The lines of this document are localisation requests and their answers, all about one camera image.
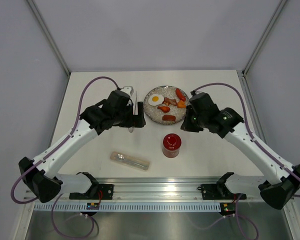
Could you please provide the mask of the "metal serving tongs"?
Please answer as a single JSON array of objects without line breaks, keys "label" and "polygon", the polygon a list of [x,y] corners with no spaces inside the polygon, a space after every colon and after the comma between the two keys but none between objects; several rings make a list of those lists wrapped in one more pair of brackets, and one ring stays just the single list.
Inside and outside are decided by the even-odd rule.
[{"label": "metal serving tongs", "polygon": [[[137,102],[138,102],[138,92],[135,91],[133,93],[133,114],[136,114],[138,112],[137,111],[137,106],[138,106]],[[129,127],[128,132],[132,134],[134,132],[134,127]]]}]

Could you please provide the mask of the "silver tin lid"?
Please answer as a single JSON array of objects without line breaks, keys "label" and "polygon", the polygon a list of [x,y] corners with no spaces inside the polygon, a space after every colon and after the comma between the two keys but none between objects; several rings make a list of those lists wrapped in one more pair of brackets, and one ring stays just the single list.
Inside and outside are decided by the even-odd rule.
[{"label": "silver tin lid", "polygon": [[182,145],[182,140],[179,135],[175,133],[167,134],[162,141],[163,147],[169,151],[176,151]]}]

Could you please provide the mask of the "red tin can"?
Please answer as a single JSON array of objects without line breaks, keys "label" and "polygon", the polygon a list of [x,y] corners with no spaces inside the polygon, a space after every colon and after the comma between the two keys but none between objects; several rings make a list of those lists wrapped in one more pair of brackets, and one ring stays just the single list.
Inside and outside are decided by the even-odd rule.
[{"label": "red tin can", "polygon": [[165,147],[162,148],[162,153],[164,154],[164,156],[166,156],[167,158],[175,158],[179,155],[180,153],[180,149],[167,149]]}]

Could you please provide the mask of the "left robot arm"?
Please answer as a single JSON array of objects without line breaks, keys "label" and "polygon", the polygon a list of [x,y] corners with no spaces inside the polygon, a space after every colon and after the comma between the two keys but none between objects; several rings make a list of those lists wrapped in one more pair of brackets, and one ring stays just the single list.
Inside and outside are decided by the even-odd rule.
[{"label": "left robot arm", "polygon": [[22,181],[42,203],[61,194],[70,194],[72,200],[97,200],[107,197],[106,188],[88,172],[60,174],[62,166],[85,144],[112,127],[142,128],[146,124],[143,102],[133,106],[123,104],[113,107],[107,100],[87,107],[79,116],[76,126],[46,152],[19,161]]}]

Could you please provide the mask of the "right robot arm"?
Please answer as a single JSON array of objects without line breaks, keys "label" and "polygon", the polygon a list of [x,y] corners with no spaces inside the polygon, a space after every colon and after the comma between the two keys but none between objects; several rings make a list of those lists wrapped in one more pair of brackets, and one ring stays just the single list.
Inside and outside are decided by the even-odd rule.
[{"label": "right robot arm", "polygon": [[244,119],[232,108],[194,110],[188,105],[181,129],[195,133],[207,129],[239,149],[263,173],[265,181],[257,188],[272,208],[281,210],[300,189],[300,164],[279,158],[257,136],[250,136]]}]

